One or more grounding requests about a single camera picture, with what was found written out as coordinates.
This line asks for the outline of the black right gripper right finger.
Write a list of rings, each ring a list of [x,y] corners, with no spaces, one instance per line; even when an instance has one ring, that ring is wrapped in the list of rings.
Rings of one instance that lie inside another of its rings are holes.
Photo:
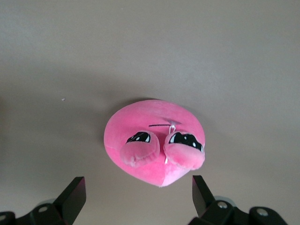
[[[248,213],[225,200],[213,196],[201,175],[192,182],[193,203],[198,214],[191,225],[286,225],[286,221],[273,209],[256,206]]]

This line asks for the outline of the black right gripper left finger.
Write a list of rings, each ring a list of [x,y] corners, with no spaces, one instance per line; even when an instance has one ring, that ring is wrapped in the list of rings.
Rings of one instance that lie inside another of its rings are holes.
[[[84,177],[75,177],[52,203],[44,203],[16,218],[12,211],[0,213],[2,225],[72,225],[86,202]]]

